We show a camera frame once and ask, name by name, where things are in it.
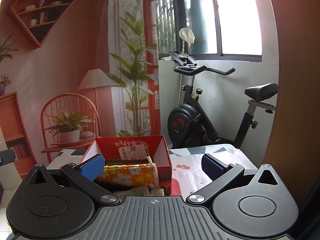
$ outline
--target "gray ribbed panel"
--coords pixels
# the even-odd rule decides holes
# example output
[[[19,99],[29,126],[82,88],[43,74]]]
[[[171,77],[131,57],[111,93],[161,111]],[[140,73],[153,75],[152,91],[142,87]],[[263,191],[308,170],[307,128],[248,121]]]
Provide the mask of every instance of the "gray ribbed panel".
[[[126,197],[124,203],[102,208],[82,232],[65,240],[236,240],[224,232],[202,207],[181,197]],[[289,240],[287,236],[279,238]]]

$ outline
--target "white mug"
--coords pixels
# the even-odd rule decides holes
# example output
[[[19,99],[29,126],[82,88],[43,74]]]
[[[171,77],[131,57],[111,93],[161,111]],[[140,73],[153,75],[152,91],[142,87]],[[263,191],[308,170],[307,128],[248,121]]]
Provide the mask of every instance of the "white mug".
[[[30,20],[29,21],[29,26],[36,25],[37,21],[38,21],[37,19]]]

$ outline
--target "floor lamp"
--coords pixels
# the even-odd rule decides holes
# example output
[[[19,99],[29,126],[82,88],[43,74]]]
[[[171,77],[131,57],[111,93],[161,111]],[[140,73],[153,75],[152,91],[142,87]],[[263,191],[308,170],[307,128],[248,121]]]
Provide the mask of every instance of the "floor lamp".
[[[107,87],[107,86],[116,86],[116,85],[118,84],[115,83],[112,79],[110,79],[100,68],[95,68],[95,69],[88,70],[78,89],[94,88],[96,108],[99,115],[97,88]]]

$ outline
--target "open box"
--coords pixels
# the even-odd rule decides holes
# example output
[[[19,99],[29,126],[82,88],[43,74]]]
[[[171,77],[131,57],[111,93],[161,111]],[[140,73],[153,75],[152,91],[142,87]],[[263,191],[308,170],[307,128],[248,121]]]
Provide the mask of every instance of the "open box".
[[[130,158],[130,147],[133,147],[134,149],[142,149],[144,152],[148,152],[151,159],[157,166],[160,187],[164,189],[166,195],[170,195],[172,164],[163,135],[96,138],[84,154],[79,164],[96,154],[101,154],[105,160],[121,160],[123,158]]]

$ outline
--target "orange floral fabric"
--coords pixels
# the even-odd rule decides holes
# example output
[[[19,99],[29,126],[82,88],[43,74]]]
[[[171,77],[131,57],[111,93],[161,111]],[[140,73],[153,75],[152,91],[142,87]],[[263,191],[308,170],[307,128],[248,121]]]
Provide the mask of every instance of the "orange floral fabric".
[[[150,164],[104,166],[97,181],[130,187],[148,185],[150,189],[159,187],[157,168]]]

